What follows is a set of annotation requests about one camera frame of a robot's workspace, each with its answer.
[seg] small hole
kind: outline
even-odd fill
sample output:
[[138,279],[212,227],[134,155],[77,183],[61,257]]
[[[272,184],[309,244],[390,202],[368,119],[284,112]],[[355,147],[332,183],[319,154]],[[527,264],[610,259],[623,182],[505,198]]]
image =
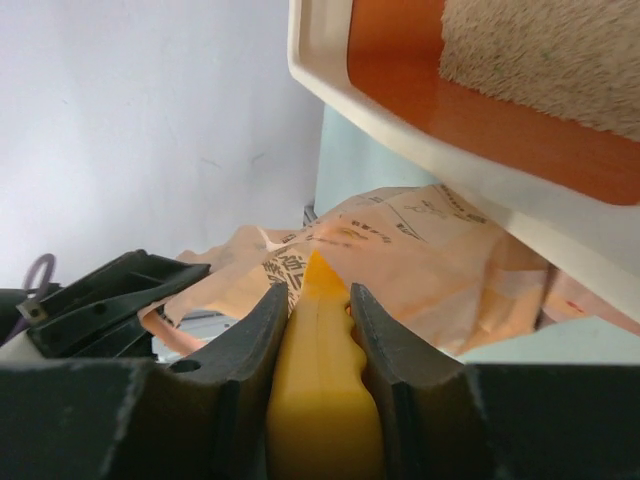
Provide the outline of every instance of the small hole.
[[93,313],[95,313],[96,315],[102,315],[106,311],[107,306],[104,303],[96,303],[93,306]]
[[195,372],[202,365],[200,362],[195,360],[178,360],[176,363],[172,363],[169,365],[169,370],[175,373],[187,373],[187,372]]

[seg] beige mat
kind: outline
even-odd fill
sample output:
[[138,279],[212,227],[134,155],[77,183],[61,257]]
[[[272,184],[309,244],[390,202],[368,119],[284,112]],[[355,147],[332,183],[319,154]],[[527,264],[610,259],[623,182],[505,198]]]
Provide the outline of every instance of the beige mat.
[[442,23],[443,78],[640,141],[639,0],[446,0]]

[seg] crumpled paper bag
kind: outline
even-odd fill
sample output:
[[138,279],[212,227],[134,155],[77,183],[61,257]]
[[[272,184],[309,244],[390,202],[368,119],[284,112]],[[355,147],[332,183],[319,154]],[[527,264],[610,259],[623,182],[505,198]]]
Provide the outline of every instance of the crumpled paper bag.
[[[191,310],[243,318],[275,282],[293,308],[318,250],[347,285],[366,285],[398,321],[452,354],[534,331],[548,262],[444,185],[381,188],[343,202],[301,230],[245,226],[206,253],[211,274],[140,312],[169,348],[202,342],[176,330]],[[157,307],[164,306],[163,314]]]

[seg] orange tray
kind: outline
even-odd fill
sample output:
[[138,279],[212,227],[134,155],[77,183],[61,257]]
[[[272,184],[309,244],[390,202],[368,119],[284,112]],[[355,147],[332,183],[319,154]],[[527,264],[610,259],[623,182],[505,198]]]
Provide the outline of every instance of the orange tray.
[[443,0],[353,0],[352,85],[443,142],[612,205],[640,203],[640,143],[442,80]]

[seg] yellow plastic piece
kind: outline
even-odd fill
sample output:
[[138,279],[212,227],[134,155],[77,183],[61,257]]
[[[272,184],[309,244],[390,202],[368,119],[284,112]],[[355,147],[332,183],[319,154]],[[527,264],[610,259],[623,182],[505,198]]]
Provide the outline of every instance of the yellow plastic piece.
[[267,411],[269,478],[384,478],[382,428],[362,383],[349,292],[314,252],[280,346]]

